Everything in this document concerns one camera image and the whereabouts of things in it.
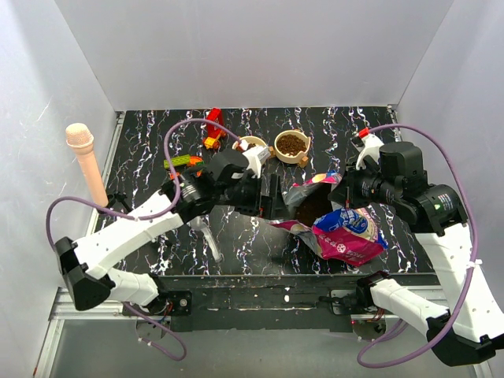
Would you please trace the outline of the clear plastic scoop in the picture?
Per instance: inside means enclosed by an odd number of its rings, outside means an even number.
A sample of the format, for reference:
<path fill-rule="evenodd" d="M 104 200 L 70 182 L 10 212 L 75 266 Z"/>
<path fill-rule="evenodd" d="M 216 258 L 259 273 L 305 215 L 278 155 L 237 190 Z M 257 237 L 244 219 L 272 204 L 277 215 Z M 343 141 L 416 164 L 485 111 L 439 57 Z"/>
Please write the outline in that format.
<path fill-rule="evenodd" d="M 214 261 L 220 263 L 223 260 L 223 255 L 219 250 L 217 242 L 213 237 L 209 226 L 204 222 L 203 218 L 201 216 L 195 217 L 194 219 L 190 220 L 188 224 L 192 229 L 203 234 L 204 239 L 211 249 Z"/>

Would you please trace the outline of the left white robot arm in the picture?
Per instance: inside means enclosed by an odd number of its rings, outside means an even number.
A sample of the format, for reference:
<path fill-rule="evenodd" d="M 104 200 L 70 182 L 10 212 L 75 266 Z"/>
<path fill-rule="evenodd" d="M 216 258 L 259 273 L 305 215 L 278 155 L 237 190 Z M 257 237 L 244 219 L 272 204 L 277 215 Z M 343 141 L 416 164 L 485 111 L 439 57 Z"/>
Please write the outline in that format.
<path fill-rule="evenodd" d="M 162 313 L 169 291 L 153 274 L 116 269 L 131 252 L 158 236 L 187 224 L 200 231 L 215 261 L 223 258 L 203 217 L 215 206 L 230 206 L 249 217 L 277 219 L 285 209 L 279 178 L 270 179 L 268 195 L 261 193 L 261 171 L 269 148 L 253 146 L 241 152 L 226 149 L 207 165 L 192 166 L 165 183 L 141 206 L 99 232 L 76 241 L 64 237 L 55 252 L 61 275 L 79 311 L 106 300 L 130 302 L 149 314 Z"/>

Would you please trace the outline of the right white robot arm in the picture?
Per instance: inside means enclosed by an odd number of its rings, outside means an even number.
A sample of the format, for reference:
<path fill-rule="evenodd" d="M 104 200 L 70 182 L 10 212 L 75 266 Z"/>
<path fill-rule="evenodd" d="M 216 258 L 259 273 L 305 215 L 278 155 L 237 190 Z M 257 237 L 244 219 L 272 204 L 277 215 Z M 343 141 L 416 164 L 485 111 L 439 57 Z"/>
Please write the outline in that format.
<path fill-rule="evenodd" d="M 366 313 L 386 310 L 414 327 L 444 365 L 493 358 L 503 347 L 503 313 L 477 260 L 476 225 L 462 189 L 430 183 L 419 147 L 384 143 L 377 133 L 366 128 L 354 134 L 358 155 L 346 163 L 328 198 L 349 209 L 392 207 L 428 255 L 447 302 L 430 302 L 376 272 L 358 281 L 358 307 Z"/>

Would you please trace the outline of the pink pet food bag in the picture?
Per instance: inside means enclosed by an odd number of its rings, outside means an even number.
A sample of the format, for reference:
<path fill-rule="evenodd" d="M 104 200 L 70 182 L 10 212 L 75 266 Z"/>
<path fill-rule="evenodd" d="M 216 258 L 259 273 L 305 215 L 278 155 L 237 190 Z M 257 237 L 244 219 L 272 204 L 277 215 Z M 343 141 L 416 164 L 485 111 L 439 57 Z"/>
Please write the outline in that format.
<path fill-rule="evenodd" d="M 387 242 L 366 209 L 328 200 L 341 179 L 331 170 L 293 184 L 284 196 L 289 214 L 269 224 L 298 236 L 319 258 L 361 266 L 385 251 Z"/>

